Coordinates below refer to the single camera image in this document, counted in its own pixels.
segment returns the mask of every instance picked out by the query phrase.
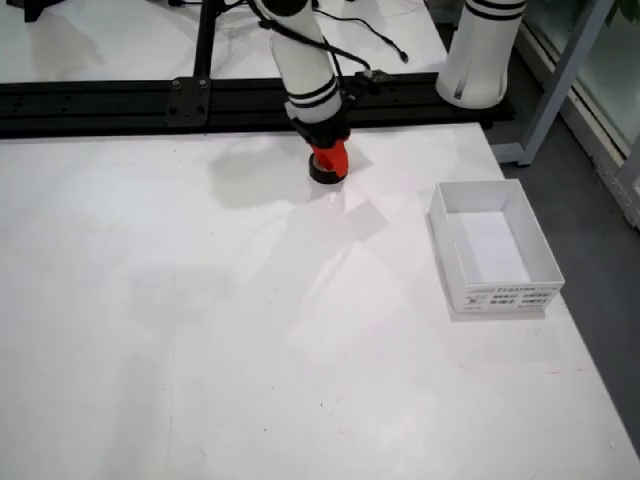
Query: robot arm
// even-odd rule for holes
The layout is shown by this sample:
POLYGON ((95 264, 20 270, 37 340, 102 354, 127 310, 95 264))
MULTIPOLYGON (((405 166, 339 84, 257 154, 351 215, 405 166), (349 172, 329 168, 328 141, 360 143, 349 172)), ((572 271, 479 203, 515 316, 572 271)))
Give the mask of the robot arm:
MULTIPOLYGON (((287 31, 324 44, 311 0, 248 1, 263 21, 268 19, 287 31)), ((311 176, 320 183, 338 183, 347 175, 344 142, 350 130, 329 55, 274 30, 271 51, 289 96, 285 108, 294 127, 313 150, 311 176)))

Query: white box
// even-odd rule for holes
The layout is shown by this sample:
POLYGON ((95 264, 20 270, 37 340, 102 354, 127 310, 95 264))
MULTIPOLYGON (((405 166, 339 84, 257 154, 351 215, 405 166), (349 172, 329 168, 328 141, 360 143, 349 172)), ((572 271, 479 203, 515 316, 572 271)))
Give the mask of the white box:
POLYGON ((517 180, 439 183, 430 217, 455 311, 544 310, 564 285, 517 180))

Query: glass window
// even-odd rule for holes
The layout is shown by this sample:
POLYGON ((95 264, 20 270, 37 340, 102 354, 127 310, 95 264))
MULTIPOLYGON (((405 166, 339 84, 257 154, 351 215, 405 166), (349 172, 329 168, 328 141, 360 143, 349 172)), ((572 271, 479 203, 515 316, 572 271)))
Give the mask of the glass window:
MULTIPOLYGON (((531 0, 527 25, 560 54, 587 0, 531 0)), ((626 146, 640 133, 640 0, 615 0, 598 39, 578 74, 580 86, 626 146)))

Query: black stripe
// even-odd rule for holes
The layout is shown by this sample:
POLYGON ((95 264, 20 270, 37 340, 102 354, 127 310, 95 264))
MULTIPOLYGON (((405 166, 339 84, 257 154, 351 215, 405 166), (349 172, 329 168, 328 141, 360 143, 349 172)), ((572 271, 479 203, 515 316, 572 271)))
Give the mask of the black stripe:
POLYGON ((494 10, 518 10, 527 4, 527 0, 520 3, 513 3, 511 5, 505 5, 504 3, 494 3, 488 0, 473 0, 473 3, 477 3, 482 7, 493 8, 494 10))
POLYGON ((300 93, 300 94, 287 92, 287 95, 289 95, 289 98, 294 100, 309 100, 310 98, 317 97, 318 95, 322 95, 326 91, 330 90, 331 87, 334 86, 335 81, 336 81, 336 77, 331 77, 331 80, 329 80, 327 83, 325 83, 323 86, 321 86, 317 90, 314 90, 313 92, 300 93))
POLYGON ((469 12, 473 13, 476 17, 484 18, 485 20, 495 20, 496 22, 506 22, 508 20, 515 20, 516 18, 521 17, 523 13, 523 12, 520 12, 520 13, 511 14, 511 15, 493 15, 491 13, 484 13, 484 12, 481 12, 480 10, 476 10, 475 8, 470 6, 468 3, 465 3, 464 6, 467 10, 469 10, 469 12))
POLYGON ((335 95, 335 93, 337 91, 338 91, 338 84, 336 83, 336 85, 333 87, 333 89, 331 90, 331 92, 328 95, 323 96, 320 100, 316 100, 315 102, 299 103, 299 102, 296 102, 295 100, 293 100, 292 98, 290 98, 289 101, 296 108, 313 108, 313 107, 317 107, 318 105, 322 105, 323 103, 327 102, 331 97, 333 97, 335 95))

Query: white table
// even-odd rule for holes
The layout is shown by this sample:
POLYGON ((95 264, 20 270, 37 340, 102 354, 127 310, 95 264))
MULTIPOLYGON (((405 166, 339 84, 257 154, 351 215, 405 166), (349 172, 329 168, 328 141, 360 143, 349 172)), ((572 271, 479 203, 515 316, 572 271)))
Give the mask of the white table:
MULTIPOLYGON (((199 7, 171 9, 166 0, 65 0, 33 24, 0 4, 0 82, 168 80, 193 73, 199 7)), ((389 73, 437 72, 446 58, 422 0, 322 0, 334 15, 356 16, 389 36, 410 57, 358 24, 318 15, 327 39, 389 73)), ((217 22, 212 78, 276 77, 270 32, 248 7, 217 22)), ((347 60, 345 74, 362 69, 347 60)))
MULTIPOLYGON (((112 22, 156 8, 133 3, 112 22)), ((167 64, 134 42, 15 80, 188 73, 195 20, 157 11, 187 37, 173 70, 158 34, 167 64)), ((225 72, 275 73, 234 52, 225 72)), ((0 478, 638 478, 561 298, 546 317, 449 310, 426 213, 438 181, 501 178, 481 129, 348 149, 327 188, 295 135, 0 144, 0 478)))

